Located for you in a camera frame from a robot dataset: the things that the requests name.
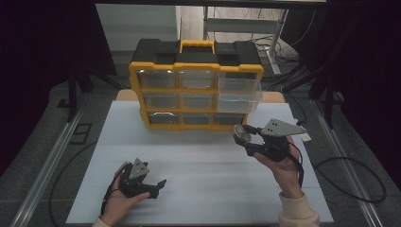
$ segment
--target person's left hand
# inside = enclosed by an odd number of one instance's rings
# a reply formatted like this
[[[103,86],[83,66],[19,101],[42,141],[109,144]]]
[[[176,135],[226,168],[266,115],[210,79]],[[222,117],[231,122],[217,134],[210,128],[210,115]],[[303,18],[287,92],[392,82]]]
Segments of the person's left hand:
[[[124,163],[115,174],[126,165]],[[104,210],[103,216],[100,218],[105,224],[109,226],[115,226],[123,217],[127,215],[130,209],[138,202],[147,199],[150,196],[149,192],[142,193],[132,198],[124,196],[120,190],[118,190],[118,184],[120,182],[120,176],[116,179],[113,185],[112,194],[107,200],[107,204]]]

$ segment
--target white desk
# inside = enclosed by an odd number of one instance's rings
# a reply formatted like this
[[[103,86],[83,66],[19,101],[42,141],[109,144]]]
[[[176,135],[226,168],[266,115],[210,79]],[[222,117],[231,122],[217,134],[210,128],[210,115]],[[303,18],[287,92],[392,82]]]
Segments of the white desk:
[[[293,122],[287,104],[259,104],[248,124],[263,127],[271,118]],[[304,191],[321,222],[333,221],[299,136],[304,156]],[[253,142],[261,143],[260,137]],[[139,103],[115,101],[80,186],[67,223],[92,223],[116,170],[135,158],[149,162],[144,183],[167,179],[157,200],[137,204],[122,221],[135,225],[217,225],[277,223],[280,188],[271,172],[229,132],[149,130]]]

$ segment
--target white wall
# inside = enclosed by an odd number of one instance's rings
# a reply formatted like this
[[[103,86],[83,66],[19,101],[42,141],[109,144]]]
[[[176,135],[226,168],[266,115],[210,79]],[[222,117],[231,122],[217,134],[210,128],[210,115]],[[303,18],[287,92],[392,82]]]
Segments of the white wall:
[[[180,11],[174,6],[96,4],[96,8],[112,51],[134,50],[142,38],[179,39]]]

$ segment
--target carrying handle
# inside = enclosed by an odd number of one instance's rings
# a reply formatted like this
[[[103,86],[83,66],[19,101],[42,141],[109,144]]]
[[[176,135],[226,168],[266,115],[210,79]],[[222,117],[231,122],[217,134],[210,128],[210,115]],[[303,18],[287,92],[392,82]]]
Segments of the carrying handle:
[[[185,46],[195,46],[195,47],[211,47],[212,53],[215,54],[215,42],[205,41],[205,40],[181,40],[180,53],[183,53],[183,48]]]

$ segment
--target floor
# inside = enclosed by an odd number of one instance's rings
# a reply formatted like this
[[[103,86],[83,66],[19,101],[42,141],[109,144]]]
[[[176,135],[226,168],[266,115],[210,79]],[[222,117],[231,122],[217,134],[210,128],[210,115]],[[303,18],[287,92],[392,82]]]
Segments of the floor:
[[[217,8],[210,10],[209,16],[224,17],[236,16],[240,18],[256,18],[260,9],[223,9]],[[260,18],[277,18],[279,11],[277,9],[263,9],[260,13]],[[201,38],[201,20],[202,10],[200,8],[183,8],[183,27],[182,38],[186,39],[200,39]],[[230,34],[224,35],[220,33],[209,33],[210,39],[215,39],[219,42],[232,42],[235,40],[249,40],[252,34]],[[254,35],[253,38],[262,37],[261,35]],[[282,44],[282,55],[296,59],[294,50]],[[262,80],[262,86],[265,90],[278,81],[271,75],[271,69],[267,63],[266,58],[262,59],[266,65],[266,76]],[[280,62],[280,69],[283,73],[289,72],[294,68],[296,63]],[[115,81],[123,86],[130,86],[128,82],[128,74],[126,64],[118,64],[116,66],[118,77],[113,77]],[[32,213],[28,215],[27,226],[53,226],[50,214],[53,214],[54,220],[57,225],[63,226],[69,214],[75,196],[77,195],[80,182],[85,174],[86,167],[89,164],[94,146],[88,147],[80,153],[73,162],[69,161],[85,146],[96,141],[101,133],[103,123],[106,119],[110,105],[115,100],[118,90],[112,85],[102,79],[91,76],[94,83],[94,90],[89,94],[78,92],[78,100],[84,101],[84,105],[80,106],[81,117],[79,125],[88,127],[91,125],[88,137],[85,138],[82,134],[76,133],[71,136],[68,145],[56,164],[56,168],[48,184],[44,185],[45,190],[38,195],[37,206],[33,206]],[[289,83],[290,80],[280,83],[271,88],[274,91],[280,91],[281,87]],[[322,100],[310,100],[307,96],[307,91],[310,84],[300,86],[290,93],[285,94],[286,101],[289,103],[293,115],[300,121],[304,121],[303,127],[308,130],[311,141],[305,143],[310,160],[317,164],[323,160],[331,157],[339,156],[335,147],[331,143],[333,134],[327,134],[324,129],[324,124],[321,123],[319,115],[319,108],[322,106]],[[48,157],[53,146],[56,144],[59,135],[66,126],[66,119],[68,117],[68,109],[58,107],[63,99],[68,99],[68,87],[66,83],[62,83],[54,87],[49,94],[49,103],[44,112],[43,118],[38,123],[35,131],[30,135],[25,145],[21,149],[19,155],[10,165],[9,169],[2,176],[0,181],[0,223],[4,226],[10,225],[15,220],[20,206],[23,204],[26,194],[29,192],[32,184],[35,182],[36,177],[41,171],[46,158]],[[377,161],[375,155],[366,146],[363,140],[358,136],[352,126],[348,123],[345,116],[340,110],[339,104],[334,106],[333,110],[333,125],[335,139],[340,142],[340,150],[347,157],[352,157],[361,161],[368,166],[379,179],[384,183],[387,194],[386,199],[380,203],[366,203],[358,201],[350,196],[345,195],[332,184],[323,178],[322,174],[317,173],[318,179],[323,189],[327,204],[332,213],[334,223],[326,223],[323,226],[399,226],[401,223],[401,192],[392,182],[391,178]],[[61,177],[58,179],[59,174],[63,168]],[[344,171],[346,164],[342,162],[330,162],[321,167],[333,182],[347,191],[352,191],[352,183],[347,180],[349,173]],[[379,199],[382,195],[380,184],[375,180],[372,173],[359,165],[352,163],[352,169],[357,175],[362,188],[370,196],[372,200]],[[50,199],[52,187],[54,187],[54,194]],[[51,201],[52,208],[49,211],[49,201]],[[377,218],[380,221],[371,223],[367,218],[366,213],[362,212],[361,207],[368,207],[375,211]]]

